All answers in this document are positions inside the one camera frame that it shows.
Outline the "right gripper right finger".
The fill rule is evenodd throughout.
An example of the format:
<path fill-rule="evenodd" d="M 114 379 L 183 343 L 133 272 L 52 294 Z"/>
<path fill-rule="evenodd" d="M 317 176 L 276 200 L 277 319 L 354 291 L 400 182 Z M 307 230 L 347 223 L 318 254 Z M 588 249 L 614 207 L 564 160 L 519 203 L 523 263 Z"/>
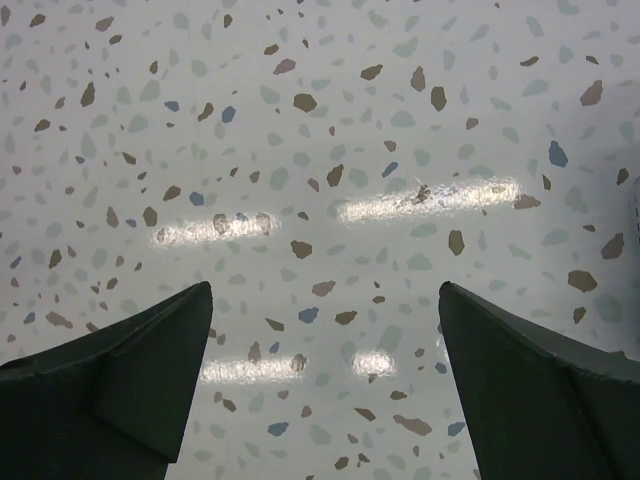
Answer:
<path fill-rule="evenodd" d="M 638 362 L 452 282 L 438 312 L 482 478 L 638 478 Z"/>

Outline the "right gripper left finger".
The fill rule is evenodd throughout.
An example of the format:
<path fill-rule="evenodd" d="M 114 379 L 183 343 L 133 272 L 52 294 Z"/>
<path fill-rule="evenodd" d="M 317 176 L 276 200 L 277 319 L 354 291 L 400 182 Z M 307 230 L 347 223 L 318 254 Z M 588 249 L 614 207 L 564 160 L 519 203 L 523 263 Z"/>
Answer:
<path fill-rule="evenodd" d="M 203 281 L 3 364 L 2 478 L 164 478 L 180 454 L 212 315 Z"/>

